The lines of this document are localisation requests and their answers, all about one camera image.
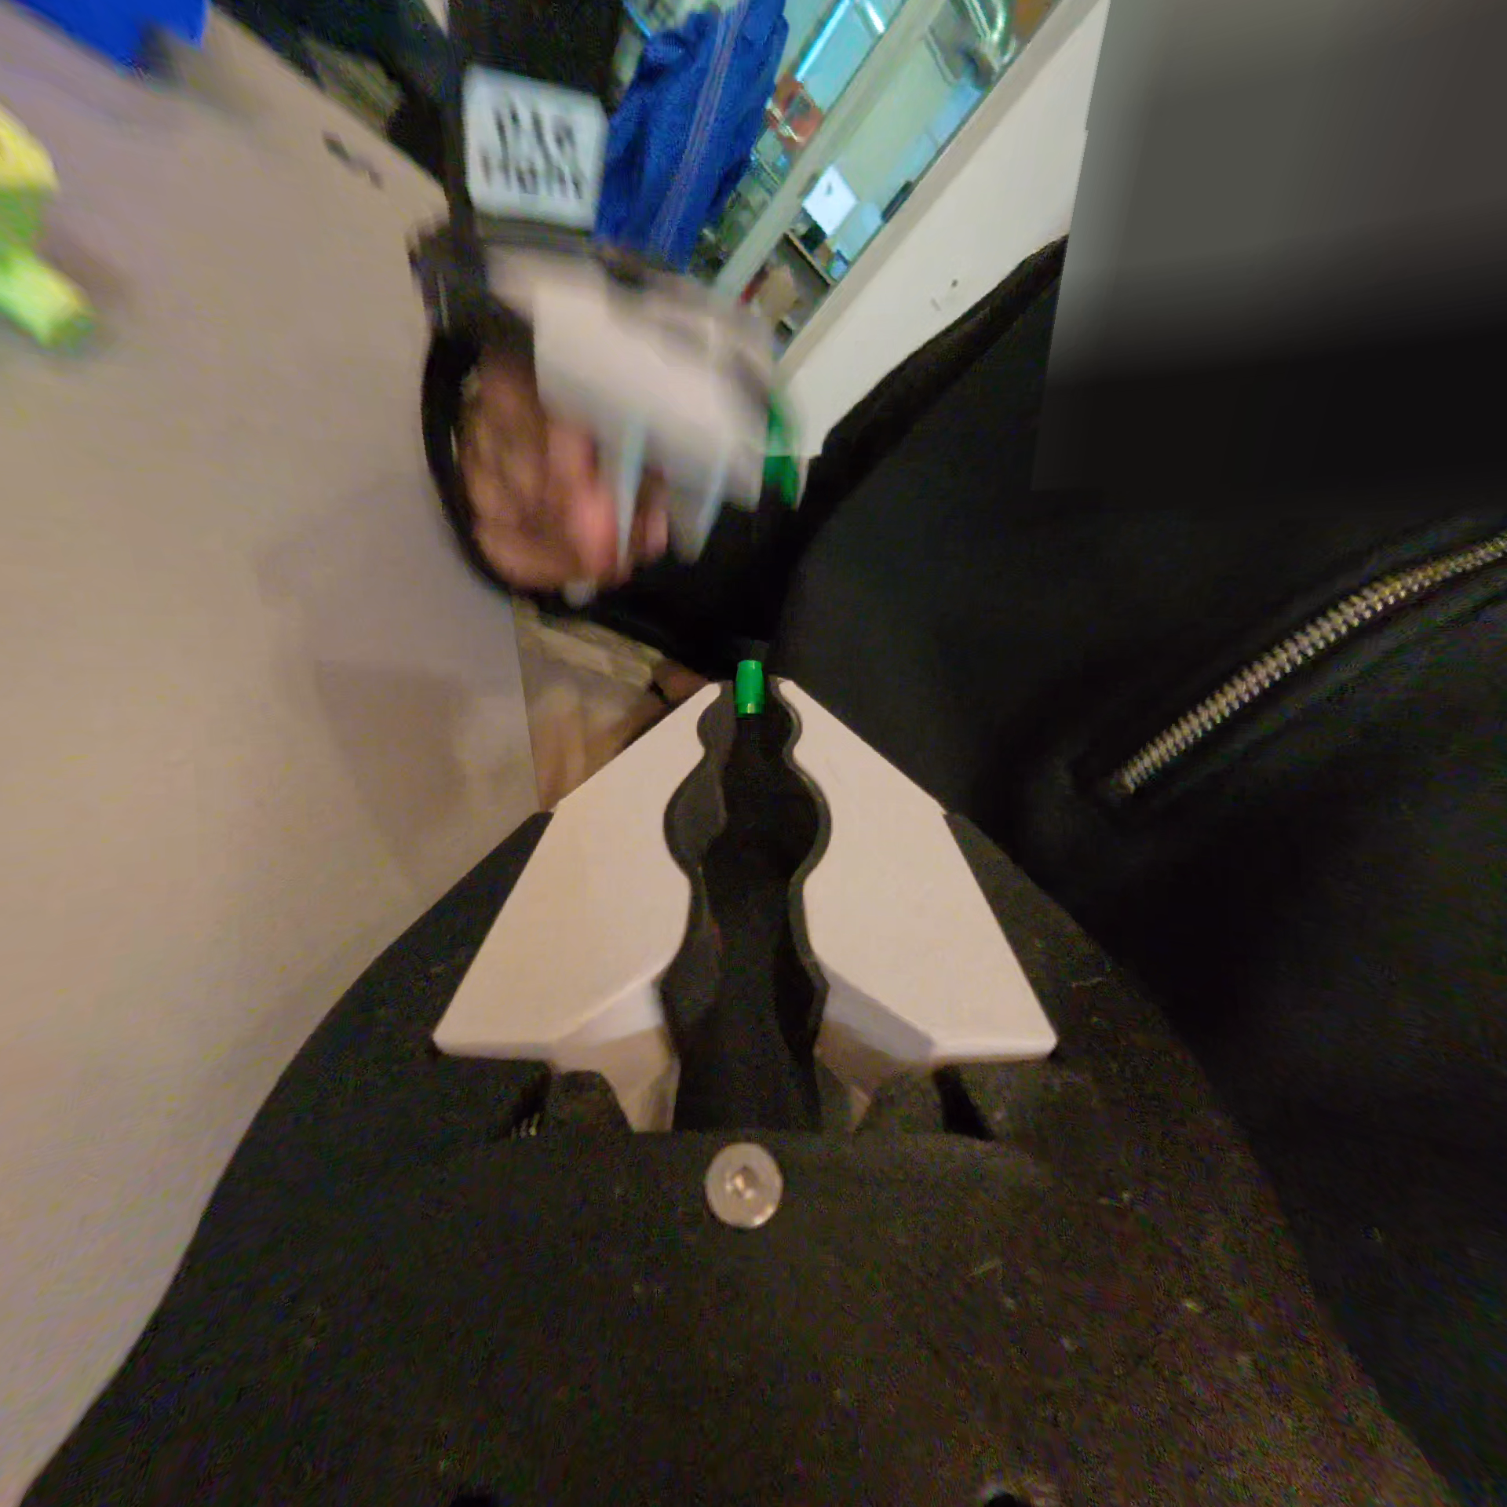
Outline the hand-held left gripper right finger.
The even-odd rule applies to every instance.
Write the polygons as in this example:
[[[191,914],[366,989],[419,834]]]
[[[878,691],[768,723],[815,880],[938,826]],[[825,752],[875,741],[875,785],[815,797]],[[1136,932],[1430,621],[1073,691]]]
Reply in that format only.
[[[895,1076],[1050,1057],[1057,1032],[944,806],[792,680],[776,690],[820,797],[802,913],[825,981],[815,1057],[849,1123]]]

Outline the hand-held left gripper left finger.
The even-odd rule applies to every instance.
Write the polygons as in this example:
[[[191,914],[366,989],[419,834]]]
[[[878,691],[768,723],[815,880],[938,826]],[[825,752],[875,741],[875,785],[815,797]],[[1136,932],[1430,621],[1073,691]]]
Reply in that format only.
[[[659,984],[682,948],[690,880],[666,806],[703,759],[711,686],[569,792],[433,1029],[451,1057],[603,1076],[637,1133],[672,1123],[677,1059]]]

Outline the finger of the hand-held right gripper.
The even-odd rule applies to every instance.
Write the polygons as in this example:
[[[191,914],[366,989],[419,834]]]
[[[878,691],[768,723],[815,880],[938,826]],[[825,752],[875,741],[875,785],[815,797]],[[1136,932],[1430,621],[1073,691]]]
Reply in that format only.
[[[603,438],[629,425],[666,443],[767,438],[776,345],[755,313],[596,257],[491,254],[487,288],[526,320],[551,415]]]
[[[651,466],[666,484],[669,546],[675,557],[703,554],[719,516],[733,506],[752,514],[765,499],[767,430],[755,443],[651,438]]]

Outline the person's right forearm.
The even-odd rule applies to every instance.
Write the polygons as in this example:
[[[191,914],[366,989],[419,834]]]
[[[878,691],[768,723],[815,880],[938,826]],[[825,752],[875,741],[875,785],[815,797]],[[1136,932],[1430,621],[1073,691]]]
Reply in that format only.
[[[774,641],[805,538],[802,509],[768,492],[726,509],[694,562],[666,557],[574,615],[726,683]]]

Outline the person's right hand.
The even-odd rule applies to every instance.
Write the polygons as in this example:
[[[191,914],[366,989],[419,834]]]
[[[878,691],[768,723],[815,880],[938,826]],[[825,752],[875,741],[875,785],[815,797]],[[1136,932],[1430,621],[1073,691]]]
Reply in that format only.
[[[630,538],[622,544],[597,441],[543,408],[532,368],[517,356],[486,352],[462,388],[457,462],[472,538],[514,592],[614,589],[666,557],[659,475],[641,482]]]

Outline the blue cloth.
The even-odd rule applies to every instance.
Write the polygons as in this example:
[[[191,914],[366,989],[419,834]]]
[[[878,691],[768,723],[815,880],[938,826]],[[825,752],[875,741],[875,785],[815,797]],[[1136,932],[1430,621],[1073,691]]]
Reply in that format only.
[[[648,40],[609,123],[597,245],[690,270],[748,170],[786,45],[783,3],[718,3]]]

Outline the beige quilted cloth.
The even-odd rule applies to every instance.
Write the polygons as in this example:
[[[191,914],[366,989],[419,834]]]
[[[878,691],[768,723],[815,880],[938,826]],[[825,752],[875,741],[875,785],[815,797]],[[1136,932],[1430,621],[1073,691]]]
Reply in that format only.
[[[514,627],[547,811],[706,688],[697,670],[651,648],[520,599]]]

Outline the blue plastic bin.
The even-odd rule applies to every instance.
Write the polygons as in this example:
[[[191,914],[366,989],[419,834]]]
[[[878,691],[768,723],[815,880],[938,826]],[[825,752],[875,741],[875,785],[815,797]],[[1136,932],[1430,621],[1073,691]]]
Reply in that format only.
[[[83,48],[121,68],[142,68],[160,45],[200,48],[210,3],[25,3]]]

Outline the lime toy brick pot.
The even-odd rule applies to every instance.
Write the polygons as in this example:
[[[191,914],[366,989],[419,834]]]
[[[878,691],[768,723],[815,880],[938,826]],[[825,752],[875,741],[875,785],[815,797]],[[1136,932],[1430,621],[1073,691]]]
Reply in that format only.
[[[2,320],[43,350],[67,350],[94,323],[91,302],[43,251],[46,212],[59,196],[46,148],[2,110]]]

